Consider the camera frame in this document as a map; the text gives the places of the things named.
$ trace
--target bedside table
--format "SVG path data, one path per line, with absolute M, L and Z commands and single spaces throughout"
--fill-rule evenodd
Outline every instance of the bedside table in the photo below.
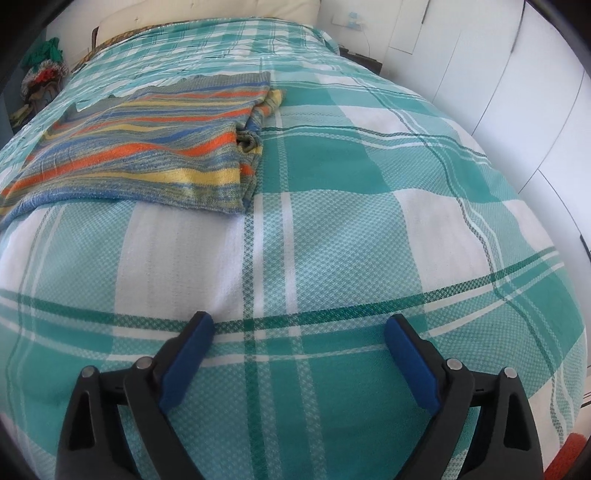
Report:
M 362 67 L 367 68 L 370 72 L 379 75 L 382 71 L 382 64 L 377 60 L 370 59 L 360 53 L 349 53 L 349 49 L 339 45 L 340 56 L 358 63 Z

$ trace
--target white wardrobe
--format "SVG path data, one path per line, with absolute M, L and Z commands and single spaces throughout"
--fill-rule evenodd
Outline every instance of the white wardrobe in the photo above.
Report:
M 405 4 L 420 14 L 399 27 Z M 382 76 L 472 134 L 536 213 L 573 280 L 589 343 L 589 75 L 524 0 L 404 0 L 400 15 Z

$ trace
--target wall socket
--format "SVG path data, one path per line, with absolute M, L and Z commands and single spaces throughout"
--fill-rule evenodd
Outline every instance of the wall socket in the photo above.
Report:
M 363 21 L 357 12 L 335 13 L 332 23 L 352 30 L 363 30 Z

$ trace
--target clamp jaw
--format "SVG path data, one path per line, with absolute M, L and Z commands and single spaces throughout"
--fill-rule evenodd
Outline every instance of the clamp jaw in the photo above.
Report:
M 440 480 L 470 407 L 480 407 L 480 415 L 458 479 L 543 479 L 534 417 L 513 368 L 491 375 L 472 372 L 454 358 L 444 360 L 400 314 L 388 319 L 385 339 L 416 402 L 431 413 L 395 480 Z
M 124 370 L 84 367 L 70 397 L 57 450 L 56 480 L 138 480 L 119 405 L 131 410 L 161 480 L 203 480 L 165 416 L 183 400 L 212 344 L 213 320 L 197 312 L 154 358 Z
M 212 344 L 212 318 L 197 312 L 154 358 L 113 372 L 84 367 L 78 377 L 57 451 L 56 480 L 139 480 L 118 406 L 131 410 L 161 480 L 203 480 L 168 423 Z M 461 480 L 541 480 L 540 443 L 525 391 L 512 368 L 472 372 L 444 360 L 402 315 L 385 327 L 386 344 L 419 406 L 431 421 L 395 480 L 440 480 L 470 407 L 480 407 Z

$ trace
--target teal plaid bedspread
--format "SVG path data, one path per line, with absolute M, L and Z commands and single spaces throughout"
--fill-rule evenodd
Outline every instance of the teal plaid bedspread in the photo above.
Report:
M 215 342 L 170 421 L 208 480 L 393 478 L 428 415 L 385 349 L 392 312 L 471 369 L 515 367 L 545 465 L 564 443 L 586 344 L 548 235 L 461 127 L 335 52 L 279 20 L 158 27 L 99 53 L 2 150 L 4 188 L 73 102 L 195 74 L 269 71 L 286 92 L 246 215 L 80 200 L 0 234 L 0 419 L 42 479 L 80 369 L 154 354 L 196 310 Z

